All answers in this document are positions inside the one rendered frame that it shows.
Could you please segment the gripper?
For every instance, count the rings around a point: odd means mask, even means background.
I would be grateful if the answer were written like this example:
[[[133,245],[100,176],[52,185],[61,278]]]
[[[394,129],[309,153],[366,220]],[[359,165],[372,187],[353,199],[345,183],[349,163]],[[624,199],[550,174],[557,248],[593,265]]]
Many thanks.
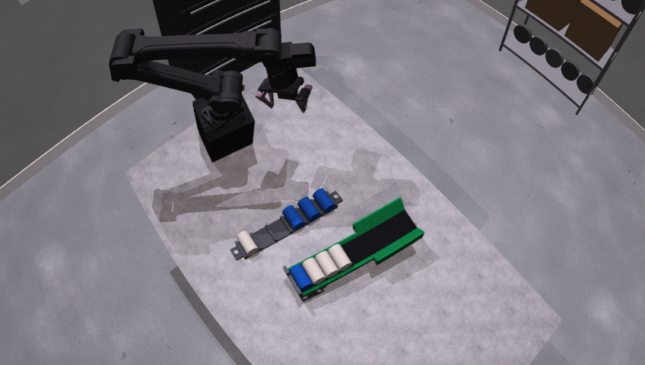
[[[306,84],[300,90],[300,93],[297,94],[298,88],[304,83],[304,79],[303,77],[297,77],[295,82],[292,84],[288,69],[289,66],[285,71],[276,75],[272,75],[267,72],[269,79],[267,77],[260,84],[256,93],[256,98],[261,100],[272,109],[272,107],[274,106],[273,93],[277,93],[279,99],[296,100],[296,103],[300,107],[302,113],[305,113],[307,109],[307,101],[310,95],[309,93],[311,92],[313,86]],[[265,98],[266,94],[269,95],[270,102]],[[304,101],[305,103],[303,104]]]

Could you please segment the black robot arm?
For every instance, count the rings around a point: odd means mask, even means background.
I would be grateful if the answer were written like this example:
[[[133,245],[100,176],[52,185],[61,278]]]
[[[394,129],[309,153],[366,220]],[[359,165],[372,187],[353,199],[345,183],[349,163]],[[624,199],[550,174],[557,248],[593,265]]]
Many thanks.
[[[312,43],[282,43],[281,32],[267,28],[241,33],[178,36],[145,36],[142,29],[123,30],[116,36],[109,67],[112,81],[143,81],[208,100],[202,117],[218,131],[244,108],[241,104],[245,86],[243,75],[238,71],[220,70],[214,71],[214,76],[203,75],[153,62],[199,58],[262,62],[272,75],[282,73],[289,66],[292,84],[298,77],[297,68],[316,66]]]

